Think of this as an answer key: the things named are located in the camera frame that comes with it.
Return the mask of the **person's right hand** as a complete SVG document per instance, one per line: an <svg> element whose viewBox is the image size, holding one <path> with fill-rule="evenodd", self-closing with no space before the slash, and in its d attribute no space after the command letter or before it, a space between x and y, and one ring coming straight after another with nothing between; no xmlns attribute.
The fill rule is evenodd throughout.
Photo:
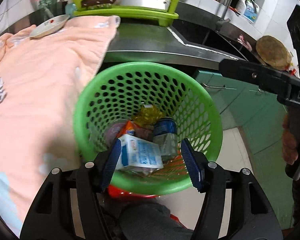
<svg viewBox="0 0 300 240"><path fill-rule="evenodd" d="M282 154L284 161L293 165L298 159L297 153L297 140L295 136L291 133L289 129L289 117L288 114L285 115L283 119L283 134L282 134Z"/></svg>

